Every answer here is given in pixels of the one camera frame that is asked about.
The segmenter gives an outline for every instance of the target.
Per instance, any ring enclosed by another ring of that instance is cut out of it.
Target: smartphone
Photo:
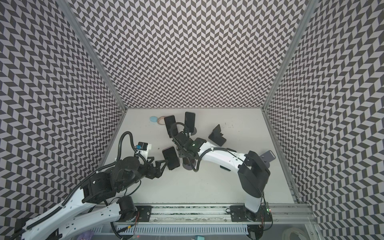
[[[169,138],[172,138],[172,135],[170,134],[170,127],[172,126],[172,124],[174,124],[176,122],[175,115],[170,115],[168,117],[165,117],[164,122],[166,123],[168,136],[169,136]],[[177,130],[177,127],[175,127],[173,129],[173,136],[176,136],[178,133],[179,133],[179,131]]]
[[[164,149],[163,151],[164,159],[168,161],[168,169],[173,170],[180,166],[180,159],[176,154],[174,147],[169,147]]]
[[[185,112],[184,124],[188,127],[189,132],[192,133],[195,129],[195,113]]]

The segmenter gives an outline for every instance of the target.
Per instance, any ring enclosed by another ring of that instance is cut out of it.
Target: blue cloth
[[[152,117],[149,118],[149,120],[150,120],[151,122],[157,122],[157,117],[152,116]]]
[[[91,230],[83,232],[77,237],[77,240],[91,240],[93,237],[93,232]]]

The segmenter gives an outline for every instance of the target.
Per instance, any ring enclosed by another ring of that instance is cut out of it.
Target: metal bracket
[[[232,205],[229,207],[231,220],[232,222],[262,222],[262,216],[264,218],[264,222],[271,222],[272,218],[270,214],[267,214],[266,206],[260,206],[260,209],[257,213],[255,213],[255,221],[251,221],[245,215],[244,206]]]
[[[149,218],[151,217],[152,206],[136,206],[139,211],[139,219],[138,222],[149,222]]]
[[[270,162],[276,159],[276,156],[273,154],[271,150],[266,151],[262,155],[260,155],[261,160],[264,162],[265,166],[269,168]]]

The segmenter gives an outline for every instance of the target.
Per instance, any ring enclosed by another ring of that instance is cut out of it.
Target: black phone holder
[[[218,124],[215,129],[213,129],[212,133],[209,135],[209,140],[216,143],[220,147],[223,146],[223,144],[227,141],[225,138],[222,137],[223,134],[221,133],[221,127],[220,124]]]

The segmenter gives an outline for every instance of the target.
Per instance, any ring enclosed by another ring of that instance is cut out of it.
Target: checkered wall
[[[262,106],[307,0],[68,0],[128,107]]]
[[[0,238],[98,165],[122,114],[53,0],[0,1]]]
[[[383,9],[321,0],[267,110],[327,239],[384,239]]]

